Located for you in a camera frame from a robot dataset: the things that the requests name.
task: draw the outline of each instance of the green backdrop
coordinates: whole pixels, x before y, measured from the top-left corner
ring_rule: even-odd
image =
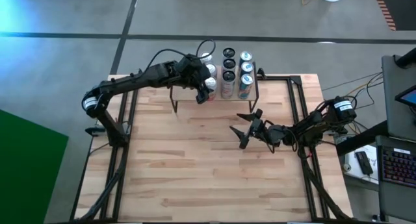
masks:
[[[0,110],[2,223],[43,223],[68,137]]]

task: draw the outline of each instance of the computer monitor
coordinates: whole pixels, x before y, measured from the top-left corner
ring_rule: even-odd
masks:
[[[396,101],[400,101],[410,107],[416,108],[416,85],[399,93],[395,99]]]

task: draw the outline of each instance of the wooden tabletop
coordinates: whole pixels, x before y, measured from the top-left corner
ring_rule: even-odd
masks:
[[[311,111],[323,100],[319,80],[317,75],[301,76]],[[293,124],[286,82],[259,81],[259,93],[257,107],[263,119]],[[120,101],[116,96],[110,102],[113,116],[118,115]],[[302,113],[298,99],[297,106]],[[141,89],[119,221],[310,221],[296,153],[282,145],[271,154],[265,143],[254,139],[240,150],[229,126],[246,131],[249,123],[236,113],[247,114],[246,103],[183,103],[174,114],[169,90]],[[92,148],[106,142],[106,137],[95,138]],[[90,156],[76,217],[85,214],[103,191],[110,154],[111,148],[104,147]],[[317,154],[325,189],[351,216],[334,146],[319,145]],[[314,196],[320,214],[316,190]],[[110,199],[109,213],[112,204]]]
[[[239,90],[240,90],[240,80],[239,80],[239,71],[240,68],[236,67],[236,80],[234,82],[234,91],[233,95],[229,99],[224,99],[221,96],[221,85],[222,85],[222,70],[221,66],[216,66],[216,94],[213,101],[255,101],[257,98],[255,89],[255,81],[253,82],[252,89],[250,94],[248,94],[247,99],[241,99],[239,97]],[[182,87],[173,86],[172,87],[172,99],[174,101],[192,101],[195,102],[195,96],[197,94],[196,90],[191,90],[189,88],[183,89]]]

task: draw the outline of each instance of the gray floor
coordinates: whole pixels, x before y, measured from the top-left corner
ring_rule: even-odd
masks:
[[[0,0],[0,32],[121,34],[131,0]],[[138,0],[130,34],[415,39],[393,32],[375,0]],[[46,223],[68,220],[91,138],[93,120],[81,110],[83,94],[107,77],[119,40],[0,37],[0,109],[70,137]],[[200,41],[128,40],[118,73],[135,72],[166,47],[194,53]],[[249,50],[267,73],[318,73],[322,88],[380,71],[383,55],[415,45],[217,42]],[[210,50],[209,45],[203,48]],[[155,62],[179,59],[161,54]],[[368,79],[324,91],[343,95]],[[370,90],[375,105],[357,111],[368,127],[385,119],[382,86]],[[358,106],[369,103],[360,95]],[[378,196],[347,184],[354,216],[370,220]]]

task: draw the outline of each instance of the soda can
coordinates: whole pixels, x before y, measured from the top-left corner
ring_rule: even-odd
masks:
[[[200,57],[207,56],[207,55],[209,55],[209,53],[208,52],[204,52],[204,53],[201,54]],[[201,58],[201,62],[204,63],[204,64],[210,63],[210,62],[212,62],[212,60],[213,60],[213,56],[212,55],[209,55],[206,58]]]
[[[208,79],[205,80],[205,85],[209,89],[208,101],[212,101],[215,98],[215,94],[216,94],[216,87],[217,87],[216,80],[212,77],[209,77]]]
[[[226,71],[232,71],[235,73],[235,60],[232,58],[227,58],[222,61],[222,74]]]
[[[240,69],[240,78],[245,75],[248,74],[250,75],[253,71],[253,64],[251,64],[250,62],[243,62],[241,64],[241,69]]]
[[[248,98],[250,94],[250,90],[252,89],[252,86],[253,86],[253,77],[251,77],[249,74],[243,75],[241,77],[240,89],[239,89],[240,99]]]
[[[234,93],[235,73],[226,71],[222,74],[221,96],[224,99],[230,99]]]
[[[211,77],[216,78],[216,66],[214,64],[206,64],[206,66],[211,74]]]
[[[227,58],[234,58],[235,56],[235,50],[233,48],[225,48],[222,51],[222,60],[225,60]]]
[[[241,68],[241,65],[243,62],[250,62],[253,59],[253,55],[250,52],[244,51],[240,54],[240,63],[239,66]]]

